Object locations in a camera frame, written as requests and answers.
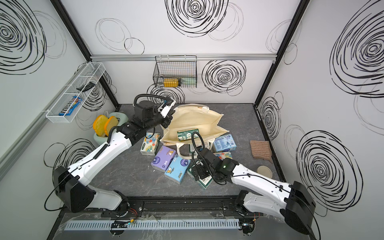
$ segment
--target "black wire basket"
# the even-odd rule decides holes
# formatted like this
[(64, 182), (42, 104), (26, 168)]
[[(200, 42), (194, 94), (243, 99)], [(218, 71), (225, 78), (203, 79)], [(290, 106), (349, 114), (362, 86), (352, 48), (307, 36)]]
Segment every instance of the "black wire basket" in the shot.
[(156, 56), (155, 59), (153, 82), (157, 88), (197, 87), (197, 57), (195, 55)]

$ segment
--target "blue tissue pack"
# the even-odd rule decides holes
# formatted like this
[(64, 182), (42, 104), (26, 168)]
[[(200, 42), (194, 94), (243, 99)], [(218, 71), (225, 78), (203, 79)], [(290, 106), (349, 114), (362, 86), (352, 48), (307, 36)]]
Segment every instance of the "blue tissue pack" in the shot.
[(233, 140), (232, 134), (226, 134), (217, 137), (214, 141), (215, 152), (229, 152), (236, 149), (236, 143)]
[(172, 162), (169, 164), (168, 169), (164, 173), (165, 177), (180, 184), (183, 180), (189, 163), (190, 160), (182, 159), (179, 155), (176, 154)]

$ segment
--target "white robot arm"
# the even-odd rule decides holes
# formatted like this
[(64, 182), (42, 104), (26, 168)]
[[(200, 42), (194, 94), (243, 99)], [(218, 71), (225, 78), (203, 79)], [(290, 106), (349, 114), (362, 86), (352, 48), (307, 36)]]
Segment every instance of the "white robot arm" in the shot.
[[(118, 127), (117, 132), (113, 132), (112, 129), (108, 141), (81, 161), (70, 165), (68, 169), (58, 167), (54, 171), (56, 195), (72, 212), (79, 212), (85, 208), (116, 210), (120, 205), (126, 205), (122, 202), (124, 196), (120, 192), (97, 189), (89, 183), (116, 156), (141, 140), (147, 130), (158, 124), (167, 127), (172, 120), (170, 109), (174, 101), (164, 99), (164, 104), (155, 109), (150, 101), (136, 104), (141, 96), (148, 95), (141, 94), (135, 98), (135, 116), (132, 121)], [(306, 188), (300, 183), (290, 185), (264, 177), (233, 159), (221, 160), (206, 148), (198, 151), (198, 158), (206, 166), (210, 166), (214, 179), (219, 175), (228, 182), (245, 186), (261, 194), (248, 192), (242, 197), (242, 204), (248, 211), (262, 212), (285, 219), (288, 225), (299, 232), (305, 233), (305, 229), (310, 229), (315, 204)]]

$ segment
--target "black spiral drawing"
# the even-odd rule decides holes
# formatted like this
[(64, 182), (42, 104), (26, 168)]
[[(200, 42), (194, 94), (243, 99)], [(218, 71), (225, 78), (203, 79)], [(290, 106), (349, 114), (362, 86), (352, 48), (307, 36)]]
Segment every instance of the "black spiral drawing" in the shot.
[(45, 32), (45, 56), (52, 59), (64, 56), (67, 50), (67, 38), (61, 25), (48, 13), (41, 11), (33, 11), (33, 14), (39, 20)]
[(24, 1), (0, 0), (0, 6), (0, 73), (34, 73), (47, 50), (40, 22)]
[[(107, 28), (118, 29), (114, 34), (122, 37), (116, 39), (116, 36), (109, 36), (108, 33), (103, 32), (103, 29)], [(130, 54), (143, 54), (145, 46), (142, 41), (137, 38), (133, 38), (129, 32), (127, 26), (120, 20), (115, 18), (102, 18), (95, 26), (95, 34), (99, 42), (106, 48), (116, 52), (128, 52)]]
[(172, 26), (188, 37), (204, 36), (223, 21), (228, 0), (165, 0)]
[(384, 0), (368, 1), (344, 27), (329, 58), (337, 87), (364, 98), (384, 98)]
[[(164, 88), (164, 87), (155, 87), (155, 84), (152, 84), (147, 89), (147, 94), (155, 94), (163, 97), (169, 97), (175, 100), (176, 104), (185, 103), (185, 95), (181, 88)], [(149, 97), (148, 100), (152, 101), (155, 104), (161, 104), (162, 100), (158, 98)]]
[(328, 210), (342, 212), (360, 200), (360, 168), (353, 154), (331, 133), (307, 133), (297, 147), (296, 164), (302, 182)]
[[(104, 72), (103, 77), (105, 81), (107, 82), (108, 86), (110, 88), (114, 88), (114, 93), (117, 92), (117, 88), (112, 84), (112, 79), (110, 75), (107, 73), (107, 71)], [(86, 95), (88, 93), (82, 93), (80, 94), (80, 97), (86, 98)], [(89, 110), (89, 111), (98, 111), (101, 109), (102, 106), (104, 106), (105, 102), (108, 100), (108, 95), (104, 91), (104, 88), (101, 86), (100, 83), (97, 83), (96, 86), (91, 91), (90, 95), (88, 96), (87, 100), (85, 100), (83, 104), (83, 108)]]
[(296, 159), (297, 155), (297, 146), (299, 142), (305, 136), (304, 130), (295, 124), (289, 125), (284, 131), (284, 146), (287, 153), (291, 156), (293, 160)]
[(246, 73), (247, 68), (241, 60), (209, 61), (203, 68), (203, 83), (212, 92), (236, 96), (243, 90)]
[[(281, 96), (281, 100), (277, 101), (276, 95)], [(274, 97), (267, 97), (260, 108), (260, 114), (263, 118), (266, 131), (270, 140), (277, 137), (281, 127), (280, 109), (283, 107), (284, 97), (281, 92), (276, 92)]]
[[(279, 47), (281, 45), (281, 42), (283, 41), (283, 38), (285, 36), (285, 33), (287, 32), (287, 29), (291, 23), (292, 19), (285, 20), (281, 23), (279, 23), (277, 26), (275, 26), (271, 32), (269, 33), (266, 41), (265, 46), (268, 49), (268, 51), (272, 53), (277, 53), (279, 50)], [(302, 23), (299, 22), (299, 25), (296, 28), (296, 31), (294, 35), (292, 36), (292, 39), (290, 41), (290, 44), (288, 45), (287, 49), (284, 53), (284, 63), (286, 65), (289, 65), (293, 63), (293, 61), (297, 57), (297, 45), (296, 42), (299, 40), (299, 36), (301, 33)]]
[[(54, 150), (57, 154), (57, 157), (53, 164), (50, 166), (47, 163), (47, 159), (45, 159), (45, 155), (47, 154), (48, 150), (56, 145), (59, 145), (62, 147), (62, 150)], [(61, 142), (56, 142), (49, 146), (47, 150), (45, 150), (43, 155), (43, 162), (44, 165), (47, 167), (52, 168), (52, 182), (53, 182), (53, 171), (58, 166), (63, 166), (67, 168), (68, 166), (82, 160), (84, 157), (86, 157), (88, 154), (93, 152), (95, 150), (95, 146), (91, 143), (91, 141), (84, 139), (84, 138), (78, 138), (69, 144), (65, 145)]]
[(243, 11), (234, 3), (228, 3), (225, 18), (220, 25), (208, 32), (208, 36), (215, 41), (228, 41), (233, 39), (243, 28)]

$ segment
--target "yellow item in basket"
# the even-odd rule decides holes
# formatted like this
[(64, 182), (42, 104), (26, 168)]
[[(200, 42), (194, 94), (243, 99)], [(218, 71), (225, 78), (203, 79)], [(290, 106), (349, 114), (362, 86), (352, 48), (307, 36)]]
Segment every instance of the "yellow item in basket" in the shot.
[(108, 136), (109, 131), (111, 130), (112, 127), (117, 126), (119, 123), (119, 120), (115, 117), (112, 116), (108, 119), (108, 121), (104, 125), (104, 133), (105, 135)]
[(96, 134), (101, 137), (104, 135), (104, 125), (108, 121), (108, 118), (104, 115), (100, 115), (96, 118), (96, 120), (93, 122), (93, 129), (95, 130)]
[(164, 78), (165, 88), (177, 88), (179, 86), (179, 79), (177, 78)]

